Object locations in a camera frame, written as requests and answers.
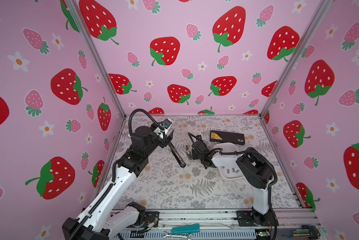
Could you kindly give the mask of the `black stapler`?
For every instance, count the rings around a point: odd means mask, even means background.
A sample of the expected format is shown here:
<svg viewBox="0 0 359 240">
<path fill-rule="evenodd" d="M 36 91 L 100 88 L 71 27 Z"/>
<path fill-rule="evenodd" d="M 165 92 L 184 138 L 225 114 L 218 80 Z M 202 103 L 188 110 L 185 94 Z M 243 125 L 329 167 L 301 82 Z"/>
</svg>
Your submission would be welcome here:
<svg viewBox="0 0 359 240">
<path fill-rule="evenodd" d="M 185 161 L 181 158 L 181 156 L 179 155 L 179 153 L 177 152 L 177 150 L 175 149 L 174 145 L 169 142 L 168 143 L 169 147 L 170 147 L 170 150 L 171 150 L 171 153 L 173 154 L 175 160 L 177 161 L 177 163 L 179 164 L 179 166 L 181 168 L 184 168 L 186 166 L 186 163 Z"/>
</svg>

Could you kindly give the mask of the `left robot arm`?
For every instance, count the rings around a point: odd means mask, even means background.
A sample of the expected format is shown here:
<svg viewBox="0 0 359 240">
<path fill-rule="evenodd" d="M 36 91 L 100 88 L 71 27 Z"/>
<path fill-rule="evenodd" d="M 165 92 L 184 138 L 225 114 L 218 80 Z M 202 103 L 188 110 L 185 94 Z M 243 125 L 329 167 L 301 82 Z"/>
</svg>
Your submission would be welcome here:
<svg viewBox="0 0 359 240">
<path fill-rule="evenodd" d="M 150 118 L 151 126 L 132 129 L 133 116 L 141 112 Z M 165 148 L 172 140 L 169 131 L 171 119 L 157 122 L 147 111 L 134 110 L 128 120 L 131 145 L 113 163 L 112 178 L 103 187 L 89 206 L 77 218 L 68 218 L 62 231 L 67 240 L 110 240 L 126 227 L 142 224 L 145 208 L 137 203 L 129 204 L 124 210 L 110 216 L 113 207 L 126 189 L 137 179 L 148 164 L 148 157 L 157 147 Z"/>
</svg>

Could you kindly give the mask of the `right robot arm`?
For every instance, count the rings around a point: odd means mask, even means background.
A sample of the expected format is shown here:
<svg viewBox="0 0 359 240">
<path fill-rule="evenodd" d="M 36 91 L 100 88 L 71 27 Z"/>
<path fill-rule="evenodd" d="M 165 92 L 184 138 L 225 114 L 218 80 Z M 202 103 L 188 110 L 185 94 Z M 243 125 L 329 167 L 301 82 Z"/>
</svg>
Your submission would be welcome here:
<svg viewBox="0 0 359 240">
<path fill-rule="evenodd" d="M 216 168 L 227 181 L 246 179 L 253 188 L 251 212 L 242 219 L 255 226 L 279 225 L 272 206 L 272 186 L 278 182 L 274 166 L 254 148 L 239 151 L 233 143 L 218 143 L 209 149 L 200 135 L 188 133 L 192 142 L 191 160 L 199 160 L 205 169 Z"/>
</svg>

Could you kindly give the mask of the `white plastic tray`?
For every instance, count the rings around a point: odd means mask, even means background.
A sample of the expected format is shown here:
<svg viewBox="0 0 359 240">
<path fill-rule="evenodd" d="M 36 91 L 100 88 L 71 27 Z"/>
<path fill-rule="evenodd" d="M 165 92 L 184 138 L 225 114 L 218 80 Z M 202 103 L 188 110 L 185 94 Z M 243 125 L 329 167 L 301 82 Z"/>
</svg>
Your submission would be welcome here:
<svg viewBox="0 0 359 240">
<path fill-rule="evenodd" d="M 214 146 L 215 149 L 222 149 L 223 153 L 238 152 L 239 149 L 232 143 L 220 143 Z M 239 168 L 236 160 L 240 155 L 221 155 L 216 152 L 212 157 L 212 163 L 218 168 L 221 178 L 224 181 L 243 179 L 245 176 Z"/>
</svg>

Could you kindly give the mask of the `black staple box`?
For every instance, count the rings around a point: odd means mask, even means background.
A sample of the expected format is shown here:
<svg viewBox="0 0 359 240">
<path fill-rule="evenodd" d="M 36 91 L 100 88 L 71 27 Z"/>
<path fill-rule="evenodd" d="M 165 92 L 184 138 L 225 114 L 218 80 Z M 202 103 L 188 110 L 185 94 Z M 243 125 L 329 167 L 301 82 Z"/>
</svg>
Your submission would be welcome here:
<svg viewBox="0 0 359 240">
<path fill-rule="evenodd" d="M 235 145 L 245 145 L 245 135 L 223 131 L 210 131 L 210 141 L 216 143 L 232 143 Z"/>
</svg>

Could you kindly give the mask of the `silver wrench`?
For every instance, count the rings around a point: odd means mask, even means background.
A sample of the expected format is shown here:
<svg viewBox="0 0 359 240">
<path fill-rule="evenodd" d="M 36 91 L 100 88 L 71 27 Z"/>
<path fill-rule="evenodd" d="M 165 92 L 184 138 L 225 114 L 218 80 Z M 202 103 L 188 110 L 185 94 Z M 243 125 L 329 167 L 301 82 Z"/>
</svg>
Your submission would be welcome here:
<svg viewBox="0 0 359 240">
<path fill-rule="evenodd" d="M 168 232 L 163 232 L 162 233 L 162 237 L 163 238 L 183 238 L 186 240 L 192 240 L 193 239 L 193 234 L 187 234 L 187 235 L 181 235 L 181 234 L 172 234 L 172 233 L 168 233 Z"/>
</svg>

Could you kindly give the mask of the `teal handled tool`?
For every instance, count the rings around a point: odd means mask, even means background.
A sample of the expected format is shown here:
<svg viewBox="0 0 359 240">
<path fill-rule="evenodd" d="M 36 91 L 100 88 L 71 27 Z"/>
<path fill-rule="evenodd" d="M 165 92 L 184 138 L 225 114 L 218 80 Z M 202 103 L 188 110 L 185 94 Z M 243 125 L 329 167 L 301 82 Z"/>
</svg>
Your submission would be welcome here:
<svg viewBox="0 0 359 240">
<path fill-rule="evenodd" d="M 200 224 L 192 224 L 192 225 L 185 225 L 180 227 L 172 228 L 170 231 L 172 234 L 181 234 L 181 235 L 187 235 L 187 234 L 195 234 L 200 232 Z"/>
</svg>

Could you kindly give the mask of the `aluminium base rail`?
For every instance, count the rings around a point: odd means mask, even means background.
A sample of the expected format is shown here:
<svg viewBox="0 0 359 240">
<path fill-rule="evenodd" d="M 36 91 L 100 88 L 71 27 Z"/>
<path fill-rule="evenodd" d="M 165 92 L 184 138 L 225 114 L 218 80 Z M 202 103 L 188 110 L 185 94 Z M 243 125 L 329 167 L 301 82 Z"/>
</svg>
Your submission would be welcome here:
<svg viewBox="0 0 359 240">
<path fill-rule="evenodd" d="M 200 231 L 193 240 L 308 240 L 309 236 L 297 236 L 298 230 L 315 228 L 319 240 L 327 240 L 326 231 L 311 209 L 275 209 L 279 225 L 267 223 L 257 226 L 248 220 L 249 209 L 204 209 L 204 210 L 157 210 L 157 225 L 152 230 L 139 234 L 140 228 L 128 227 L 117 234 L 119 240 L 178 240 L 171 230 L 198 224 Z"/>
</svg>

